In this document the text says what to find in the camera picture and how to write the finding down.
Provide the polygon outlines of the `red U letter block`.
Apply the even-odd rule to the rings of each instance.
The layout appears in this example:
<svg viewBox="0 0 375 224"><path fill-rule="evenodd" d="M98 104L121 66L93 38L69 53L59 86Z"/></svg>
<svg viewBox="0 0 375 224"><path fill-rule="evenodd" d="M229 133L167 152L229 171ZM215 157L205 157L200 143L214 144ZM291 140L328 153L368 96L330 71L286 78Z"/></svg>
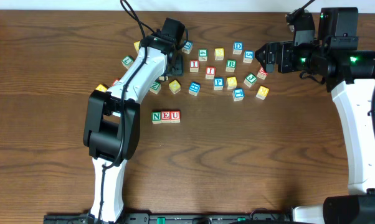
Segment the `red U letter block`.
<svg viewBox="0 0 375 224"><path fill-rule="evenodd" d="M181 112L180 111L171 111L171 122L180 123L181 122Z"/></svg>

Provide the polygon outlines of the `red E letter block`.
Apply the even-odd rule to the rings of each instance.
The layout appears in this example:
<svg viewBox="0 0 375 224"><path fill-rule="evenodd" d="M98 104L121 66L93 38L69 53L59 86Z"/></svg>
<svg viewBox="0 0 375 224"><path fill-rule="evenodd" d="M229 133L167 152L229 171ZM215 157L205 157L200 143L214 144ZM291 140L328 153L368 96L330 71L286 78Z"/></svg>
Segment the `red E letter block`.
<svg viewBox="0 0 375 224"><path fill-rule="evenodd" d="M170 111L162 111L161 112L161 122L162 123L170 123L171 122L171 112Z"/></svg>

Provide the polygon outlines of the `green N letter block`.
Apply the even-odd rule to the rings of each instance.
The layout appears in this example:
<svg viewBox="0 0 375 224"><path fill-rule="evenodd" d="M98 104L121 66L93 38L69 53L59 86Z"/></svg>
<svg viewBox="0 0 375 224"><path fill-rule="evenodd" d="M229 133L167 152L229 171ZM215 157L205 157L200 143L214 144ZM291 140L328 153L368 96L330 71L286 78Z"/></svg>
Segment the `green N letter block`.
<svg viewBox="0 0 375 224"><path fill-rule="evenodd" d="M152 112L151 121L153 124L161 124L162 123L161 112L159 111Z"/></svg>

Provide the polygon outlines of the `green R letter block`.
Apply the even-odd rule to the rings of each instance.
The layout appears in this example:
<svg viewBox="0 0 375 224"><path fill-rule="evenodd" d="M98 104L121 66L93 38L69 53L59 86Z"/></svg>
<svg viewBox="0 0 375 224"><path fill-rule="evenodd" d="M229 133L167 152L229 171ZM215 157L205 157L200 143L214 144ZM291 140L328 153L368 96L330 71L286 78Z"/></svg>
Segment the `green R letter block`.
<svg viewBox="0 0 375 224"><path fill-rule="evenodd" d="M161 82L165 82L165 81L168 81L169 80L169 77L167 75L161 75L159 78L158 78L159 81Z"/></svg>

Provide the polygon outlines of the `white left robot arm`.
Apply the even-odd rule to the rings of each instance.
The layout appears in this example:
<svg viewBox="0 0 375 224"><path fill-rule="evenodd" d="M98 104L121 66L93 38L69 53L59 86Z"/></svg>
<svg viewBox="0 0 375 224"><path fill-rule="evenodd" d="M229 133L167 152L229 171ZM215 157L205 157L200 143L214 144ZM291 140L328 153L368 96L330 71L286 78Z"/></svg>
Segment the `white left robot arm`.
<svg viewBox="0 0 375 224"><path fill-rule="evenodd" d="M95 168L95 196L89 223L116 223L123 213L126 163L140 138L140 106L160 77L183 70L179 37L160 33L142 39L136 60L108 90L94 90L88 99L83 143Z"/></svg>

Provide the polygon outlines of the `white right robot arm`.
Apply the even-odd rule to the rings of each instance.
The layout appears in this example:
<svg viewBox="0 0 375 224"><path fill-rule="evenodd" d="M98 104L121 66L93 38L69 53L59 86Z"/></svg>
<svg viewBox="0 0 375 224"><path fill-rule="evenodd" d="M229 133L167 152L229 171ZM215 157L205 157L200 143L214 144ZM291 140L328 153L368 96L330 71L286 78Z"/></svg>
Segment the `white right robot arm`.
<svg viewBox="0 0 375 224"><path fill-rule="evenodd" d="M358 9L326 7L315 22L304 7L286 16L293 40L255 52L271 73L298 72L326 87L338 110L349 165L348 194L292 210L292 223L375 223L375 52L361 50Z"/></svg>

